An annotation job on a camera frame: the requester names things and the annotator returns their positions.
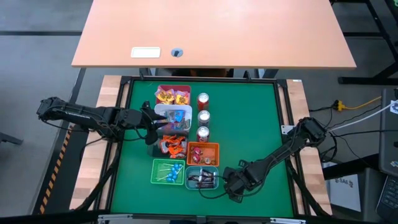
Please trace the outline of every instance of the soda can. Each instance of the soda can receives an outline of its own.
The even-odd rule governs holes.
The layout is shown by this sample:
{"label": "soda can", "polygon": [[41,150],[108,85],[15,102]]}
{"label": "soda can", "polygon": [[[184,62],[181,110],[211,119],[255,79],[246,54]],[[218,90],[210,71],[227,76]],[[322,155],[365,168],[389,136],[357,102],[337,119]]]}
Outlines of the soda can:
{"label": "soda can", "polygon": [[209,109],[209,95],[206,93],[200,93],[197,98],[198,111]]}
{"label": "soda can", "polygon": [[210,131],[207,127],[199,127],[197,131],[198,142],[208,142],[210,137]]}
{"label": "soda can", "polygon": [[198,127],[209,127],[210,113],[207,110],[203,110],[198,113]]}

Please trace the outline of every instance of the small tray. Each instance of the small tray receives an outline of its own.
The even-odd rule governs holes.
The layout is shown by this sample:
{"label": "small tray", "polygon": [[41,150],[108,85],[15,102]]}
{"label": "small tray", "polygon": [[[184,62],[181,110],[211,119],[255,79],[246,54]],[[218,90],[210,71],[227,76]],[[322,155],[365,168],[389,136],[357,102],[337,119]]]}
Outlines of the small tray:
{"label": "small tray", "polygon": [[[176,91],[186,91],[189,92],[189,104],[191,104],[191,86],[188,85],[159,85],[158,88],[162,88],[164,91],[173,89],[174,92]],[[161,101],[155,96],[156,104],[161,103]]]}
{"label": "small tray", "polygon": [[[216,175],[219,175],[217,167],[214,166],[190,166],[185,171],[185,186],[188,190],[198,190],[196,188],[196,182],[192,180],[188,180],[190,175],[199,175],[200,169],[205,169],[209,172],[215,172]],[[215,190],[219,185],[219,178],[216,177],[215,187],[212,189],[200,189],[200,190]]]}
{"label": "small tray", "polygon": [[[166,178],[162,180],[158,180],[159,178],[165,177],[167,174],[171,173],[171,168],[172,166],[165,165],[165,164],[181,164],[181,170],[177,175],[176,181],[173,182],[168,182]],[[152,164],[152,173],[150,175],[150,182],[152,184],[169,184],[169,185],[183,185],[184,184],[184,176],[185,176],[185,161],[180,160],[180,159],[154,159],[153,164]]]}
{"label": "small tray", "polygon": [[[196,163],[193,159],[192,149],[199,147],[202,150],[201,158],[209,157],[215,160],[215,164]],[[212,142],[188,142],[187,164],[190,166],[215,166],[220,165],[220,145]]]}

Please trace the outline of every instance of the candy wrapper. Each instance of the candy wrapper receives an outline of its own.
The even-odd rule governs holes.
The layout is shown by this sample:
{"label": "candy wrapper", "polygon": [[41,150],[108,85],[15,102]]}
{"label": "candy wrapper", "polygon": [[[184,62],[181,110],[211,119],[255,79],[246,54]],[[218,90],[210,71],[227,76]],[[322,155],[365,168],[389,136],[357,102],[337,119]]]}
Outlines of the candy wrapper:
{"label": "candy wrapper", "polygon": [[160,102],[163,104],[171,105],[175,100],[175,93],[174,90],[167,90],[164,91],[162,88],[158,87],[157,91],[155,92],[155,96]]}
{"label": "candy wrapper", "polygon": [[177,105],[189,105],[189,92],[177,91],[175,93],[175,104]]}

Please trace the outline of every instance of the desk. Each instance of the desk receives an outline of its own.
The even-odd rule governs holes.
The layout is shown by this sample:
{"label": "desk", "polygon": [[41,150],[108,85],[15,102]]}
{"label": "desk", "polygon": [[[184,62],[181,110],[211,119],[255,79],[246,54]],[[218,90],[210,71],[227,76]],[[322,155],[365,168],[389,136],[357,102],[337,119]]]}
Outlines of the desk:
{"label": "desk", "polygon": [[[133,47],[160,57],[131,58]],[[95,0],[72,66],[356,67],[327,0]]]}
{"label": "desk", "polygon": [[[103,86],[101,87],[101,91],[98,98],[97,106],[114,106],[118,93],[121,92],[119,89],[121,77],[119,76],[105,76],[103,81]],[[289,110],[292,110],[293,119],[295,123],[298,119],[308,116],[308,107],[305,99],[303,86],[301,82],[297,82],[298,80],[287,80],[286,87],[282,88],[281,86],[278,88],[280,103],[282,109],[282,117],[285,124],[288,124],[289,120]],[[122,94],[119,99],[121,105],[125,105],[126,103],[126,95],[128,94],[127,88],[123,88],[124,94]],[[289,103],[285,103],[286,96],[290,98],[289,103],[291,103],[291,107]],[[90,133],[88,141],[92,141],[98,138],[96,133]],[[113,144],[109,148],[109,158],[108,163],[113,159],[113,154],[116,149],[116,144]],[[104,162],[106,154],[106,142],[100,141],[89,145],[83,155],[83,160],[81,162],[80,171],[78,174],[78,178],[76,181],[75,190],[73,193],[72,201],[70,204],[70,208],[75,208],[79,206],[80,203],[84,200],[84,198],[90,193],[92,188],[95,186],[96,182],[99,179],[101,173],[101,167]],[[320,161],[318,157],[318,151],[314,148],[305,148],[300,153],[301,163],[303,175],[306,181],[306,185],[317,200],[318,203],[322,206],[324,210],[331,213],[330,203],[328,200],[325,182],[323,180],[322,168],[320,166]],[[108,189],[109,187],[113,187],[114,184],[106,185],[103,190],[103,194],[101,196],[101,200],[99,201],[99,208],[109,207],[109,196],[113,197],[113,200],[117,195],[109,195]],[[297,210],[299,213],[304,213],[304,205],[302,202],[302,198],[299,190],[295,189],[295,196],[297,198]]]}

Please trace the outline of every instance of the green mat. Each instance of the green mat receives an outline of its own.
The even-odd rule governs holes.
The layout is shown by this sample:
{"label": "green mat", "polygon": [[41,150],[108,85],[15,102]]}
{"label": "green mat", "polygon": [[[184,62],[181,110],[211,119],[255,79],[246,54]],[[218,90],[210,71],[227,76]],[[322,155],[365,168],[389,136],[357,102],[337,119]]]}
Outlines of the green mat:
{"label": "green mat", "polygon": [[[131,108],[138,109],[145,100],[155,105],[159,85],[190,85],[193,109],[190,141],[196,141],[196,97],[210,96],[210,142],[220,144],[221,175],[226,166],[238,168],[240,159],[253,161],[266,157],[282,145],[274,87],[271,84],[149,82],[135,81]],[[126,139],[136,138],[127,131]],[[150,183],[153,157],[147,155],[144,141],[124,142],[111,206],[113,213],[152,213],[174,215],[217,215],[245,217],[293,217],[285,163],[281,162],[267,176],[263,189],[242,203],[227,195],[210,200],[184,185]],[[216,190],[203,191],[212,197],[222,194],[223,182]]]}

